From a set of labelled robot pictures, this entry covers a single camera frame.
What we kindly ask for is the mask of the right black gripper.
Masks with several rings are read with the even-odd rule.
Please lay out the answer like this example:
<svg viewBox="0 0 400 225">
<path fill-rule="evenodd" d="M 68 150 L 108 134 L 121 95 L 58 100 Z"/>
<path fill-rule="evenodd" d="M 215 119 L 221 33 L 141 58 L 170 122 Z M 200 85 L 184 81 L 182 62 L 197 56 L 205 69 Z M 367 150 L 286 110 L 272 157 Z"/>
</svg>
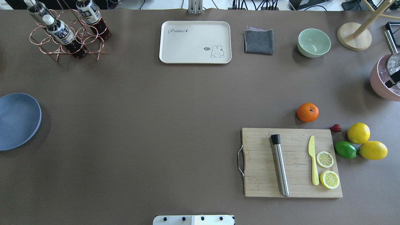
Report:
<svg viewBox="0 0 400 225">
<path fill-rule="evenodd" d="M 394 85 L 400 82 L 400 70 L 396 71 L 392 75 L 390 75 L 390 78 L 388 81 L 385 82 L 385 86 L 387 88 L 392 88 Z"/>
</svg>

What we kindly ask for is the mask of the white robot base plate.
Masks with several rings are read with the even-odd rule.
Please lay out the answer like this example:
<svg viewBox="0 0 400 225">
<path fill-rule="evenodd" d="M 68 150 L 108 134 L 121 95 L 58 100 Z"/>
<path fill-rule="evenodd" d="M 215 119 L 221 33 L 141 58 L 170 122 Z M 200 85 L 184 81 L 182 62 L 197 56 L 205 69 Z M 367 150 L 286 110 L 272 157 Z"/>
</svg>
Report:
<svg viewBox="0 0 400 225">
<path fill-rule="evenodd" d="M 159 215 L 153 225 L 234 225 L 234 215 Z"/>
</svg>

